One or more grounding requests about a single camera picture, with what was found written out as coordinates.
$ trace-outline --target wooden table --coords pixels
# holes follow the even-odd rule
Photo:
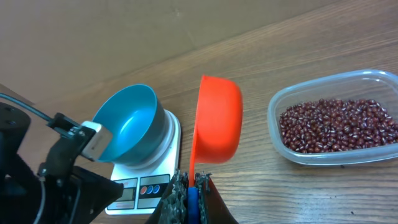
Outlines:
[[[398,159],[345,168],[302,166],[276,152],[267,128],[267,105],[282,88],[363,68],[398,74],[397,12],[396,0],[339,1],[36,107],[82,122],[118,90],[148,84],[181,122],[180,168],[188,170],[201,75],[230,78],[244,97],[239,149],[229,162],[199,165],[197,171],[213,173],[238,222],[398,223]],[[20,152],[36,169],[57,135],[42,121],[34,119],[33,127]],[[84,159],[77,164],[111,175],[111,164]],[[144,223],[146,218],[102,213],[94,223]]]

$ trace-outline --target blue bowl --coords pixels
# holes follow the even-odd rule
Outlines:
[[[117,92],[99,109],[93,121],[113,134],[98,160],[130,166],[147,159],[166,130],[165,111],[155,91],[143,84]]]

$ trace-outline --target wall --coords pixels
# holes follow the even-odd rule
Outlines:
[[[0,1],[0,83],[37,103],[333,1]]]

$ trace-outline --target digital scale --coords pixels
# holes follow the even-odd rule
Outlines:
[[[124,191],[105,208],[108,215],[151,214],[160,202],[178,167],[181,140],[177,117],[167,110],[165,116],[165,137],[150,158],[136,166],[114,165],[111,180],[124,184]]]

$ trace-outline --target adzuki bean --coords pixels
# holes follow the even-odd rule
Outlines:
[[[398,123],[376,100],[324,100],[280,115],[283,144],[295,152],[340,152],[398,142]]]

